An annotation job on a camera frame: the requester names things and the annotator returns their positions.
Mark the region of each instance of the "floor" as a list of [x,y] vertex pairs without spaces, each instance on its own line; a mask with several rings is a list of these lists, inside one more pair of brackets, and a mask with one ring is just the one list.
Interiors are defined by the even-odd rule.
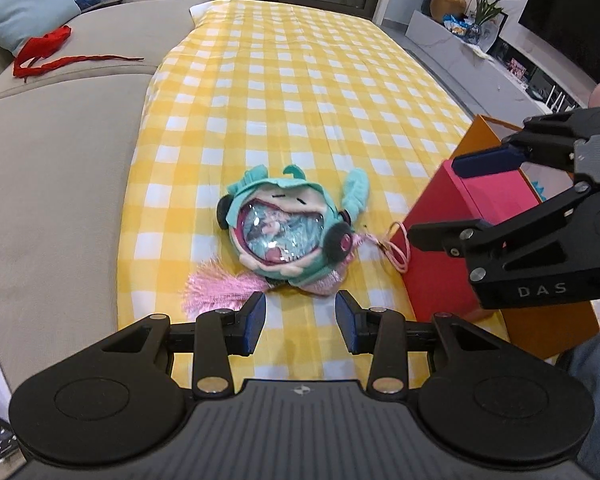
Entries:
[[393,28],[388,25],[380,27],[392,40],[400,45],[408,54],[414,57],[435,79],[449,95],[464,108],[464,111],[473,117],[475,115],[488,115],[487,111],[472,98],[469,93],[456,81],[449,72],[442,68],[426,52],[404,35],[404,28]]

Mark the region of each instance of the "yellow gingham tablecloth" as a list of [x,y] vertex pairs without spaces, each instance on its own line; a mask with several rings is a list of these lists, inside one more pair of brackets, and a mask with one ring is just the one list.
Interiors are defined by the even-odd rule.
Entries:
[[[338,203],[353,167],[369,176],[367,211],[356,227],[381,235],[404,218],[470,122],[416,61],[371,22],[333,12],[249,0],[219,0],[152,79],[129,174],[118,255],[118,319],[153,312],[184,322],[190,272],[218,256],[242,270],[216,223],[226,186],[265,164],[282,176],[297,164]],[[362,246],[344,287],[361,306],[413,319],[400,275]],[[483,326],[505,335],[499,316]],[[360,378],[370,356],[352,357],[334,319],[333,298],[290,287],[267,294],[255,354],[232,357],[243,378]],[[191,356],[173,377],[190,383]],[[410,385],[428,376],[410,357]]]

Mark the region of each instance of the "teal felt ear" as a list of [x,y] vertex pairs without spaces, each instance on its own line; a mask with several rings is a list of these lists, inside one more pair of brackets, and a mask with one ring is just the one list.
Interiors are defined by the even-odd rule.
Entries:
[[368,199],[369,177],[364,170],[355,168],[347,175],[342,187],[342,208],[349,213],[351,223],[364,211]]
[[282,174],[293,175],[294,178],[298,178],[299,180],[306,180],[304,171],[298,168],[295,164],[289,164],[284,170],[282,170]]
[[244,177],[240,180],[240,182],[236,182],[235,184],[227,186],[226,191],[230,195],[236,195],[243,187],[248,186],[252,182],[256,182],[257,180],[262,180],[263,178],[268,177],[269,171],[267,171],[266,166],[261,164],[255,168],[245,171]]

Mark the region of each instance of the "pink string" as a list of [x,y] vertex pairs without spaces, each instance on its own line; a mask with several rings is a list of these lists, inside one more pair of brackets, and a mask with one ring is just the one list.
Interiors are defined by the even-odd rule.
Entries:
[[[391,241],[394,226],[398,226],[404,236],[404,252]],[[394,266],[394,269],[405,274],[409,270],[409,261],[411,260],[411,249],[409,247],[409,239],[407,238],[407,228],[401,222],[392,223],[382,239],[378,239],[372,234],[367,233],[366,239],[374,243],[382,251],[382,254],[389,260],[389,263]]]

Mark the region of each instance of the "orange box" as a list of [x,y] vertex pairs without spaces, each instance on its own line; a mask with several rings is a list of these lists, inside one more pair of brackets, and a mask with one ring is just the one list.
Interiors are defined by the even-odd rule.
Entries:
[[[520,131],[518,126],[478,115],[452,157],[494,148],[500,145],[503,138],[518,131]],[[525,171],[520,169],[520,173],[525,177],[529,187],[535,191]],[[551,189],[550,196],[570,185],[568,183],[571,179],[563,171],[550,170],[549,175],[543,187]],[[541,359],[571,349],[595,336],[600,330],[598,318],[590,301],[554,306],[506,308],[501,310],[501,313],[510,341]]]

